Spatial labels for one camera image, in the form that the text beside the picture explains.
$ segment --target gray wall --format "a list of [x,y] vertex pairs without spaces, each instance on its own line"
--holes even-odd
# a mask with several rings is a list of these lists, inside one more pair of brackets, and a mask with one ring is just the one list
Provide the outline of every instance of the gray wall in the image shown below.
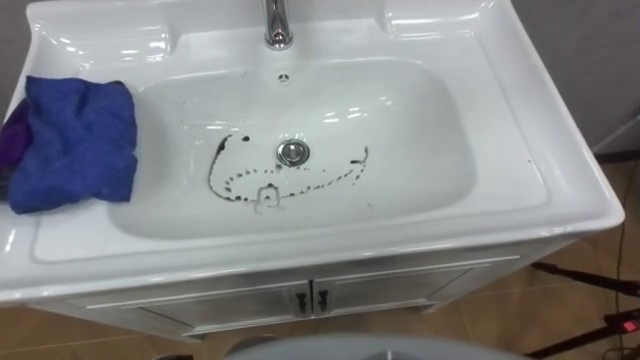
[[[24,8],[33,1],[0,0],[0,114],[4,114],[8,105],[27,52],[29,31]],[[637,115],[640,0],[513,0],[513,3],[591,146]],[[626,130],[620,140],[612,139],[603,148],[605,151],[634,145],[640,148],[637,128],[640,126]]]

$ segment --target cabinet door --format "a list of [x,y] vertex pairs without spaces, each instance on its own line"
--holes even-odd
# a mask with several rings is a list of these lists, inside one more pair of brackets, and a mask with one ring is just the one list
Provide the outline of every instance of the cabinet door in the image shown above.
[[340,315],[432,304],[429,295],[469,270],[430,267],[319,279],[313,282],[314,311]]
[[191,334],[290,321],[311,315],[308,282],[201,294],[136,308],[193,327]]

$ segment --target blue towel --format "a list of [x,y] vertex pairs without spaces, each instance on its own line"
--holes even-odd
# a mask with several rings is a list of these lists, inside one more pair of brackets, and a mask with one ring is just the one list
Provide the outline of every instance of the blue towel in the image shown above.
[[121,82],[26,82],[32,143],[9,180],[17,214],[51,210],[88,197],[131,198],[138,160],[133,98]]

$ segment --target faucet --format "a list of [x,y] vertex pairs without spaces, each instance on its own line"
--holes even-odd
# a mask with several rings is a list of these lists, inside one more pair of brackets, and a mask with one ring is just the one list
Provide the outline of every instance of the faucet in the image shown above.
[[293,44],[293,33],[287,19],[287,0],[263,0],[267,32],[265,40],[271,50],[282,51]]

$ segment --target floor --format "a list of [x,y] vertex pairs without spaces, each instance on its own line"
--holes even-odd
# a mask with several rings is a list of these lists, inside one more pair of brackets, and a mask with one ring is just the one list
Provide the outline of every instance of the floor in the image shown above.
[[[638,173],[633,163],[603,167],[619,197],[626,198],[622,278],[640,279]],[[615,276],[620,227],[585,238],[545,260],[564,267]],[[621,296],[623,309],[640,300]],[[200,344],[183,344],[128,330],[26,308],[0,309],[0,360],[150,360],[167,353],[191,353],[197,360],[220,359],[236,341],[257,334],[280,337],[331,332],[440,336],[511,352],[531,351],[601,326],[614,312],[612,292],[523,269],[447,305],[435,313],[393,310],[211,334]],[[636,345],[638,334],[625,337]],[[615,347],[603,340],[553,359],[600,359]]]

